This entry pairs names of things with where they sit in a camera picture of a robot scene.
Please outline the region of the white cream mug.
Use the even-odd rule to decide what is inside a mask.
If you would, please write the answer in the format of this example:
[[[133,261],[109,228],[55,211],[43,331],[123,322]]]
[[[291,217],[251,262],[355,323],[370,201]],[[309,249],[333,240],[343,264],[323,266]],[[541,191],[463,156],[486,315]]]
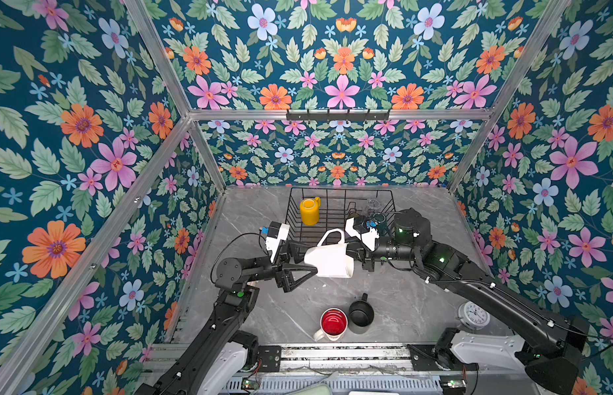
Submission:
[[[348,254],[342,229],[328,230],[315,247],[309,248],[304,264],[317,269],[316,276],[349,279],[354,274],[354,259]]]

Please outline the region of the clear plastic cup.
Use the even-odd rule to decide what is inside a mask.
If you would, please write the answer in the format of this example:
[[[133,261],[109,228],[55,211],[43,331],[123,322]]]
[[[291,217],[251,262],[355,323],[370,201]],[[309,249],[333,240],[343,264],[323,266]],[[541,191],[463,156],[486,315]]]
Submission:
[[[381,211],[382,204],[378,198],[370,198],[367,200],[366,214],[372,215]]]

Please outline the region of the black wire dish rack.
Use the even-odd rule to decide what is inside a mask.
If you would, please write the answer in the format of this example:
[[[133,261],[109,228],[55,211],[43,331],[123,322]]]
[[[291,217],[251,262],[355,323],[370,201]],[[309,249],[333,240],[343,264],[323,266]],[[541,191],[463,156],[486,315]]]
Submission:
[[[305,198],[320,197],[320,221],[317,225],[306,226],[301,222],[300,202]],[[349,216],[366,214],[367,200],[378,198],[382,208],[379,213],[387,217],[392,226],[396,212],[393,192],[389,189],[332,189],[292,187],[288,198],[285,222],[290,226],[288,238],[305,245],[316,245],[327,230],[344,228]]]

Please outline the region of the yellow mug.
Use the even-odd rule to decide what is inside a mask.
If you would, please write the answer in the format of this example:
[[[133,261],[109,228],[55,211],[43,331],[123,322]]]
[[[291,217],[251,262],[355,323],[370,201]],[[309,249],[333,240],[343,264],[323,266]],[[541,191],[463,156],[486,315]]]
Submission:
[[[306,226],[317,225],[320,221],[320,197],[305,198],[300,202],[301,222]]]

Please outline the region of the red and white mug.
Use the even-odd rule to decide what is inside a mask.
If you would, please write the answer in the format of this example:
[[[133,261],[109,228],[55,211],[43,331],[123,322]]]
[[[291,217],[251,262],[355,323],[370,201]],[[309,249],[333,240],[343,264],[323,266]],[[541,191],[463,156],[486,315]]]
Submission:
[[[348,329],[348,317],[338,308],[330,308],[324,311],[320,317],[320,328],[313,335],[313,340],[319,342],[328,339],[336,342]]]

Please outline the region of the black mug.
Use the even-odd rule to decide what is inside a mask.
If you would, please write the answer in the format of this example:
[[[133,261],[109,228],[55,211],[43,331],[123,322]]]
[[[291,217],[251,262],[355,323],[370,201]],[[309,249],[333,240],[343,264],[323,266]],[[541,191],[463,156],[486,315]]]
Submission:
[[[348,308],[350,323],[358,329],[368,329],[375,319],[375,311],[368,302],[368,294],[363,293],[361,298],[352,302]]]

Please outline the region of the dark green mug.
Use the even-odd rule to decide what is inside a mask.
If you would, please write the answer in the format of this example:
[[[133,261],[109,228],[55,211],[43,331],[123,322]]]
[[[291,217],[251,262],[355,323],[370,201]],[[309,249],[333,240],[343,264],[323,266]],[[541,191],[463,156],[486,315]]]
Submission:
[[[387,224],[387,217],[383,213],[375,213],[372,215],[372,220],[376,225]]]

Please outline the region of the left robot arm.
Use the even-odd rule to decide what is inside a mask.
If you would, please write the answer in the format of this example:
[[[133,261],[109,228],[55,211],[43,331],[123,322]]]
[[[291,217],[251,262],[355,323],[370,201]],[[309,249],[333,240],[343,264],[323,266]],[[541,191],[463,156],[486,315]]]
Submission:
[[[226,258],[216,265],[215,273],[219,294],[206,324],[174,365],[155,384],[141,384],[137,394],[220,393],[239,370],[257,363],[257,337],[240,330],[260,292],[250,283],[274,280],[291,292],[314,277],[318,269],[274,264],[263,256]]]

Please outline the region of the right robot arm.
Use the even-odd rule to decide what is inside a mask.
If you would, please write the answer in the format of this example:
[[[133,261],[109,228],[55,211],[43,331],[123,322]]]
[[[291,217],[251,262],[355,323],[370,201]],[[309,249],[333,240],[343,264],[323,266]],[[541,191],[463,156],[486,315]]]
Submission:
[[[495,282],[466,255],[434,240],[430,221],[411,208],[370,216],[352,211],[345,232],[365,270],[378,261],[408,262],[426,283],[477,304],[521,337],[517,365],[536,384],[557,394],[573,391],[590,327],[582,317],[547,310]]]

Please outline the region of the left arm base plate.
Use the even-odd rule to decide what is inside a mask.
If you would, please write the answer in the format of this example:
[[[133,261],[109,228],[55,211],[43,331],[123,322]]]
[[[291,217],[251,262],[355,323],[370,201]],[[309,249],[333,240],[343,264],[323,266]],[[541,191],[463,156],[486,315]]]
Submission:
[[[260,346],[258,349],[258,372],[280,372],[283,357],[283,348],[278,345]]]

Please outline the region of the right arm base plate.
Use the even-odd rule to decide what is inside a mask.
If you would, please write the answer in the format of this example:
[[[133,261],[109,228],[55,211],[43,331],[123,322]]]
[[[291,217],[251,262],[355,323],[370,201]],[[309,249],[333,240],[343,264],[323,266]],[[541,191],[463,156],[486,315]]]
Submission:
[[[447,347],[436,344],[409,343],[406,348],[416,371],[476,371],[479,368],[478,364],[461,362]]]

